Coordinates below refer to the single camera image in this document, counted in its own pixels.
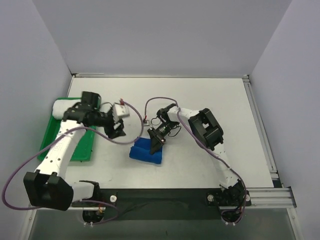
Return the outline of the blue towel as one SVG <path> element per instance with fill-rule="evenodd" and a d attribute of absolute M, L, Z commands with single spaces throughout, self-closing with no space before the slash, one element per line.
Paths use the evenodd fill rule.
<path fill-rule="evenodd" d="M 154 154 L 150 154 L 151 140 L 149 138 L 139 138 L 130 148 L 129 157 L 145 163 L 161 165 L 163 159 L 163 148 L 161 147 Z"/>

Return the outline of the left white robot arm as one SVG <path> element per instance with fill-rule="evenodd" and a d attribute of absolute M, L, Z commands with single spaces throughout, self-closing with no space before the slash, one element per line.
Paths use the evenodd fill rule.
<path fill-rule="evenodd" d="M 129 117 L 129 108 L 123 100 L 111 105 L 108 112 L 100 111 L 101 96 L 84 91 L 79 100 L 58 100 L 53 108 L 61 107 L 59 131 L 44 160 L 34 172 L 23 178 L 29 201 L 34 207 L 66 211 L 73 202 L 84 200 L 95 206 L 101 201 L 99 184 L 80 180 L 67 183 L 68 165 L 78 143 L 88 129 L 103 127 L 113 140 L 125 136 L 123 119 Z"/>

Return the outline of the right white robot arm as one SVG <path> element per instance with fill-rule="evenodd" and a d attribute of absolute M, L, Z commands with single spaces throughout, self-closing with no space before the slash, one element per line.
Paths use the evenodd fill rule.
<path fill-rule="evenodd" d="M 147 130 L 151 140 L 150 154 L 153 155 L 166 143 L 165 137 L 173 129 L 188 123 L 185 129 L 201 148 L 208 150 L 213 161 L 220 186 L 216 201 L 224 206 L 243 203 L 246 199 L 246 187 L 231 168 L 224 148 L 224 131 L 210 109 L 191 110 L 172 103 L 158 110 L 156 117 L 160 120 L 160 126 Z"/>

